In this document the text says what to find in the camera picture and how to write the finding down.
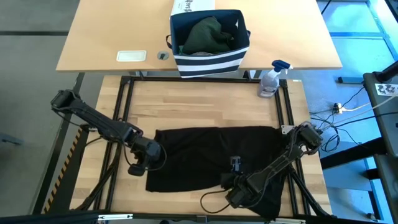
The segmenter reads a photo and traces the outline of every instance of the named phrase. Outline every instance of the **floor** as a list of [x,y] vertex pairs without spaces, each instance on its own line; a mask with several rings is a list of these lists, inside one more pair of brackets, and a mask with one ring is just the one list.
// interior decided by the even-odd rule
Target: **floor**
[[[372,0],[371,3],[391,37],[392,45],[398,49],[397,23],[382,0]],[[322,10],[326,3],[318,4]],[[0,30],[68,30],[77,5],[78,0],[2,0]],[[323,17],[330,32],[379,32],[370,10],[363,2],[332,2]],[[77,76],[76,73],[55,72],[64,41],[65,37],[0,36],[0,133],[11,134],[24,141],[22,146],[0,143],[0,216],[28,214],[43,178],[60,124],[60,118],[50,110],[49,102],[58,90],[71,88]],[[361,77],[365,72],[382,70],[394,61],[386,43],[381,39],[334,37],[333,41],[343,69],[293,70],[282,77],[303,80],[312,112],[327,110],[336,102],[344,103],[360,89],[359,85],[337,84],[337,77]],[[87,73],[85,76],[81,95],[91,106],[96,104],[103,75],[105,74]],[[178,74],[169,72],[147,75]],[[368,101],[366,93],[362,91],[346,108],[355,108]],[[348,118],[352,114],[355,112],[338,115],[336,120]],[[319,115],[323,118],[328,116],[327,113]],[[70,147],[68,142],[72,142],[76,129],[69,127],[61,158],[66,157]],[[377,130],[373,119],[347,125],[345,129],[357,142],[366,142],[380,135],[378,131],[370,131]],[[361,129],[369,131],[359,133],[358,130]],[[324,138],[331,135],[333,133],[327,131]],[[341,134],[341,140],[353,142],[345,133]],[[369,166],[374,165],[371,160],[368,163]],[[364,162],[356,167],[362,169],[363,166]],[[341,218],[368,220],[366,214],[372,212],[368,193],[336,188],[334,173],[332,170],[325,172],[333,213]],[[375,181],[374,185],[377,194],[382,197],[380,183]],[[388,210],[382,212],[384,222],[392,223]]]

